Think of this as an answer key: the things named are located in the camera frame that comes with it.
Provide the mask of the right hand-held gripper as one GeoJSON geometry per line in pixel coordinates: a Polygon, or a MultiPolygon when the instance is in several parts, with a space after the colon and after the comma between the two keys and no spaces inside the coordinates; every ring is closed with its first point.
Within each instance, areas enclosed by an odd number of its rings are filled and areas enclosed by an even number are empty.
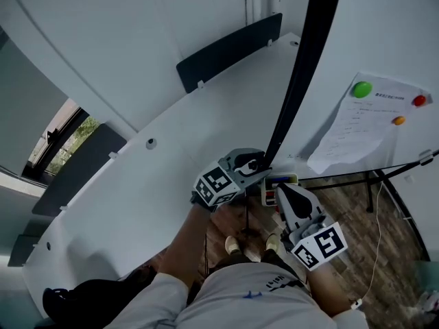
{"type": "Polygon", "coordinates": [[[348,249],[339,223],[326,213],[319,215],[322,207],[311,191],[280,183],[276,188],[276,203],[283,220],[294,230],[285,229],[282,234],[285,250],[307,270],[317,269],[348,249]],[[312,220],[299,227],[299,219],[312,220]]]}

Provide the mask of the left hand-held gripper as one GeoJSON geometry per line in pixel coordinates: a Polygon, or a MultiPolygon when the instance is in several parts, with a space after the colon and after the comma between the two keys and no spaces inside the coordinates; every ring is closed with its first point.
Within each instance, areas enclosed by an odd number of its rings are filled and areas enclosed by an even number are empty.
{"type": "Polygon", "coordinates": [[[270,167],[261,167],[264,155],[260,149],[239,148],[212,162],[195,180],[191,203],[215,212],[231,202],[271,173],[270,167]]]}

